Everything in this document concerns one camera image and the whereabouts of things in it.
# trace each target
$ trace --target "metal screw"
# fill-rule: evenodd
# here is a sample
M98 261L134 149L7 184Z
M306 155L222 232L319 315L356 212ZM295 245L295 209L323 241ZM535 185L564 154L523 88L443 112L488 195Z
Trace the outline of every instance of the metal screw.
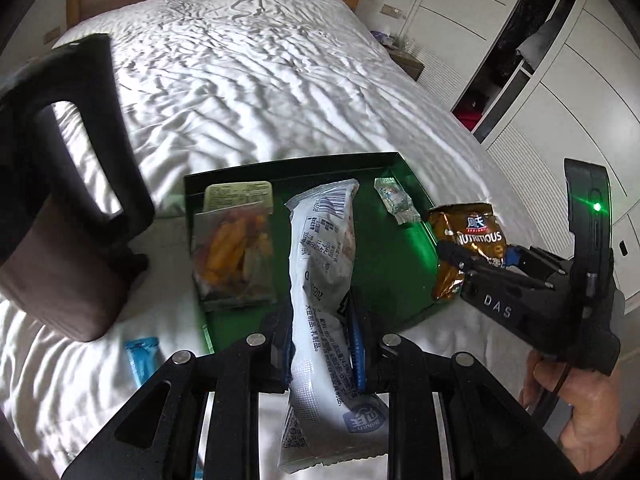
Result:
M398 334L385 334L382 336L382 343L387 346L398 346L402 338Z
M249 346L260 346L263 345L265 341L267 341L267 338L260 333L250 334L246 337L246 343Z
M177 365L183 365L188 363L191 359L191 352L188 350L178 350L174 355L171 356L171 361Z
M456 362L460 366L471 366L475 362L475 359L471 354L460 352L458 355L456 355Z

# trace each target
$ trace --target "green tray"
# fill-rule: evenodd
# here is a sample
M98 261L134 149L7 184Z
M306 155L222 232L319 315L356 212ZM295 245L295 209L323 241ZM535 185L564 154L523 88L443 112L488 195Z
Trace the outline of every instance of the green tray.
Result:
M184 179L189 238L193 215L202 211L204 191L211 184L267 180L273 185L271 234L274 284L278 301L289 295L289 210L292 196L320 184L355 178L360 183L353 202L356 259L351 283L360 287L365 306L389 331L402 330L435 312L431 299L438 256L435 238L423 222L398 226L373 187L377 177L392 176L414 200L423 218L433 207L429 197L399 153L359 153L279 160L187 175ZM226 312L203 312L210 351L255 332L273 305Z

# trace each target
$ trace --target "hand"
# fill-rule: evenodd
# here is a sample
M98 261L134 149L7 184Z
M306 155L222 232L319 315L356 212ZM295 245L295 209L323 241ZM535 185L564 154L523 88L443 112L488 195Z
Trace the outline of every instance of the hand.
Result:
M564 363L542 361L535 350L527 358L520 403L526 408L540 394L540 386L553 391ZM620 445L620 371L610 377L599 372L572 368L559 391L562 400L574 407L571 420L560 435L562 450L580 473L604 464Z

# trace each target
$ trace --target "wooden nightstand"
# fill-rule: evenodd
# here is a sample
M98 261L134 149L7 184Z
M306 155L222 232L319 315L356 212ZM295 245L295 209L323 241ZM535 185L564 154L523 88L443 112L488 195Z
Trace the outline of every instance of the wooden nightstand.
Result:
M391 59L414 81L418 81L422 70L424 70L424 65L415 59L411 54L407 54L406 52L402 52L401 50L386 50L389 53Z

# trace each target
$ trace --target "wrinkled white blanket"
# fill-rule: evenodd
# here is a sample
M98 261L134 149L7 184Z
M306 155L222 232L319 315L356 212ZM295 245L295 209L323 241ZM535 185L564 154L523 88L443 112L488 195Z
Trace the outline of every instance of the wrinkled white blanket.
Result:
M187 173L398 151L434 203L491 202L508 241L543 246L485 151L340 0L150 0L87 20L60 43L92 32L111 35L130 141L166 214ZM116 211L75 109L58 104L56 113L98 204ZM183 219L164 219L135 241L150 253L152 272L98 341L71 342L0 304L0 405L50 478L133 393L125 340L156 335L163 359L181 348L203 353L185 236ZM517 394L527 346L460 300L405 335L439 354L475 354ZM275 464L286 405L286 396L261 398L263 479L284 476ZM385 458L296 476L382 479Z

